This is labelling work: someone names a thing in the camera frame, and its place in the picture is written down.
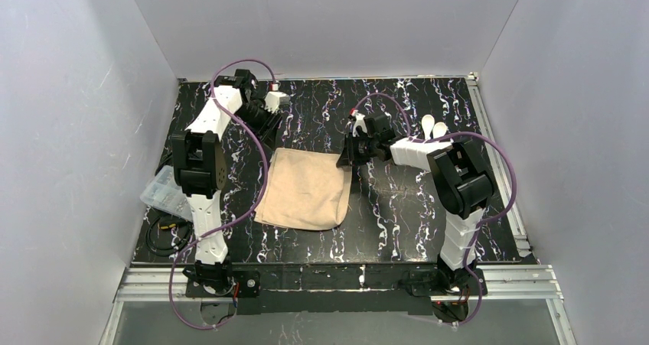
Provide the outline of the beige cloth napkin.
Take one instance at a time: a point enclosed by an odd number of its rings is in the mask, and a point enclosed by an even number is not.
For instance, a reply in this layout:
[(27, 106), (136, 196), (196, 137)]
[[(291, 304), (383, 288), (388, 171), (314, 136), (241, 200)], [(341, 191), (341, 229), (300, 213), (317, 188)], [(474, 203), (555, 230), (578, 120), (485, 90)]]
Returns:
[(286, 229), (324, 231), (347, 215), (352, 171), (338, 155), (290, 148), (275, 150), (269, 183), (254, 221)]

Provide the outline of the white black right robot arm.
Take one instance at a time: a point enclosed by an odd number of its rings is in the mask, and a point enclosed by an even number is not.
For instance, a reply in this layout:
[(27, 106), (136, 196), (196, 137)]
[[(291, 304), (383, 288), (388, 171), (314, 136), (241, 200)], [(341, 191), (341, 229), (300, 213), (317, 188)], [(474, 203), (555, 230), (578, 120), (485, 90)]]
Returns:
[(496, 192), (496, 183), (473, 142), (423, 140), (398, 136), (388, 115), (349, 115), (351, 130), (345, 135), (338, 168), (360, 166), (374, 158), (418, 168), (432, 175), (438, 201), (446, 210), (445, 240), (439, 253), (451, 271), (475, 260), (475, 244), (484, 209)]

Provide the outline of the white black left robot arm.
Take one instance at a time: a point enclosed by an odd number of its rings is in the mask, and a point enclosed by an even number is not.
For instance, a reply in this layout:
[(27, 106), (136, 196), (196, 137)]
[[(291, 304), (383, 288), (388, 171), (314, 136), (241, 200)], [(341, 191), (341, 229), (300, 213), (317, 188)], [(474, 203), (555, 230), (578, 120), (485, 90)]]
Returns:
[(276, 82), (268, 90), (245, 69), (217, 76), (211, 96), (199, 116), (182, 132), (171, 136), (175, 183), (190, 206), (202, 265), (225, 262), (228, 248), (221, 221), (221, 192), (227, 181), (223, 135), (230, 122), (251, 132), (262, 149), (262, 197), (252, 212), (257, 223), (285, 229), (323, 231), (336, 228), (347, 215), (351, 170), (337, 168), (333, 154), (276, 147), (282, 116), (279, 107), (288, 97)]

